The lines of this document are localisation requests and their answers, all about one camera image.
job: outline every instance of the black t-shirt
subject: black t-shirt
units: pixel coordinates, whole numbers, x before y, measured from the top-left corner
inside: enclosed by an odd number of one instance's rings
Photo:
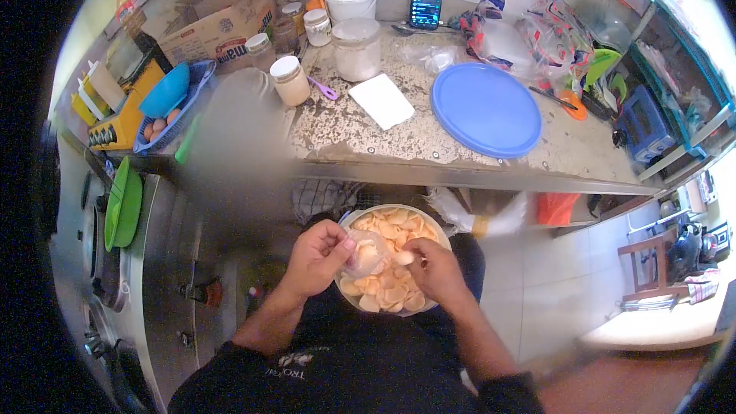
[[[457,366],[411,320],[361,314],[312,326],[266,357],[225,343],[187,379],[170,412],[543,412],[520,373],[468,391]]]

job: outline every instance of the wooden chair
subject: wooden chair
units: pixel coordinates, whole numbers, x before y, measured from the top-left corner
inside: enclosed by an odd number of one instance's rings
[[[622,246],[618,249],[618,255],[631,255],[631,270],[634,273],[634,294],[627,294],[623,297],[623,302],[638,301],[639,299],[654,298],[657,296],[666,296],[670,294],[679,294],[686,297],[690,294],[687,285],[667,286],[667,251],[677,240],[677,229],[673,228],[656,237],[651,237],[643,242],[634,243],[632,245]],[[654,249],[657,255],[657,280],[650,281],[647,284],[639,284],[637,274],[637,258],[635,253],[638,251],[649,251]],[[654,278],[654,260],[649,259],[649,278]]]

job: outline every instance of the blue plastic lid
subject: blue plastic lid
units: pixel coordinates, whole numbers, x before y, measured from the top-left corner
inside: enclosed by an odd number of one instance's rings
[[[483,155],[524,156],[542,135],[542,115],[529,90],[487,64],[457,64],[440,72],[430,102],[445,130]]]

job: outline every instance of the dirty countertop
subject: dirty countertop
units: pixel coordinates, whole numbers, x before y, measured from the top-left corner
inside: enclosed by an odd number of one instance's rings
[[[610,125],[592,115],[579,122],[557,103],[535,93],[532,95],[542,113],[542,137],[534,150],[511,160],[471,151],[446,133],[432,112],[429,94],[434,76],[423,67],[401,61],[397,51],[405,44],[455,44],[466,59],[462,38],[448,34],[403,37],[386,24],[381,26],[381,32],[383,71],[414,106],[415,114],[382,131],[347,94],[356,83],[337,75],[332,44],[309,47],[302,66],[310,76],[334,89],[339,98],[328,100],[313,86],[311,98],[289,114],[289,143],[298,158],[316,163],[418,164],[474,172],[512,171],[531,174],[532,179],[561,176],[642,186],[631,170],[626,152],[614,148]]]

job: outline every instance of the white tile floor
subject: white tile floor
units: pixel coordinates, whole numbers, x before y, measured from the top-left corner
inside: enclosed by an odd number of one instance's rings
[[[633,227],[658,217],[656,201],[630,214]],[[519,363],[571,345],[634,291],[631,258],[619,259],[617,249],[649,235],[627,240],[628,231],[622,216],[556,239],[530,230],[480,242],[486,255],[481,308]]]

